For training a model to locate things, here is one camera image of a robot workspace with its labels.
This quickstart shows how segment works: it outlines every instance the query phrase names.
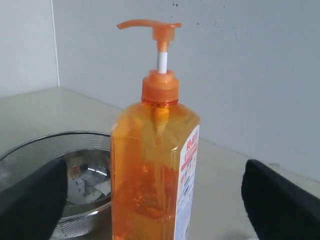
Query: white pump tube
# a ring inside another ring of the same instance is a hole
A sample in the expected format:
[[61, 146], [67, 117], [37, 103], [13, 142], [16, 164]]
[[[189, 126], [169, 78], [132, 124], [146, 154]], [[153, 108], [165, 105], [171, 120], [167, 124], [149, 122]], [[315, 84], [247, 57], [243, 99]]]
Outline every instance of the white pump tube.
[[167, 73], [167, 62], [168, 62], [168, 53], [167, 52], [158, 52], [156, 71], [159, 74]]

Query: orange pump head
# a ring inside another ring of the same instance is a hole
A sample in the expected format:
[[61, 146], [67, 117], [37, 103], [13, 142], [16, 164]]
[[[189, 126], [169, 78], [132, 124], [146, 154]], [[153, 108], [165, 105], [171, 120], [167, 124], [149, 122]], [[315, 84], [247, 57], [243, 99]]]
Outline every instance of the orange pump head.
[[170, 41], [175, 39], [175, 29], [181, 23], [164, 23], [148, 19], [133, 19], [117, 25], [119, 29], [129, 27], [150, 27], [152, 37], [157, 41], [157, 69], [151, 70], [142, 82], [143, 101], [155, 104], [175, 102], [179, 99], [179, 81], [173, 71], [167, 70], [168, 48]]

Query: stainless steel bowl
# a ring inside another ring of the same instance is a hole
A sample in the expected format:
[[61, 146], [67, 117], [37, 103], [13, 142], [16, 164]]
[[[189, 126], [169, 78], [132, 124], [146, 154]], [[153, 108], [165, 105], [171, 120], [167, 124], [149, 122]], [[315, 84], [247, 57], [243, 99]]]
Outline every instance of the stainless steel bowl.
[[51, 239], [69, 239], [111, 225], [110, 136], [64, 132], [24, 143], [0, 157], [0, 192], [43, 164], [62, 158], [68, 198]]

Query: orange liquid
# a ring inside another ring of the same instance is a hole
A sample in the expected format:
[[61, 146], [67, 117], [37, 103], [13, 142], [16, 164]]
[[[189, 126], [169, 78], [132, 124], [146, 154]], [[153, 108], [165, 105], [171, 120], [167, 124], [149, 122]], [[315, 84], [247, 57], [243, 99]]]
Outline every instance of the orange liquid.
[[187, 107], [136, 103], [111, 135], [114, 240], [173, 240], [180, 152], [199, 117]]

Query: pump nozzle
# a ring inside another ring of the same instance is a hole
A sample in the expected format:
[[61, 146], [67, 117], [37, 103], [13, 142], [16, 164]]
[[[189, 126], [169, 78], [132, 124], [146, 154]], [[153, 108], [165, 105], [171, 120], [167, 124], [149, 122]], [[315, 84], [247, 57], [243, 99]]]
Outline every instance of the pump nozzle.
[[157, 73], [167, 73], [168, 47], [169, 42], [175, 39], [175, 29], [181, 28], [181, 23], [165, 23], [161, 21], [148, 19], [133, 19], [122, 22], [117, 25], [119, 29], [129, 27], [150, 27], [152, 28], [152, 37], [157, 41]]

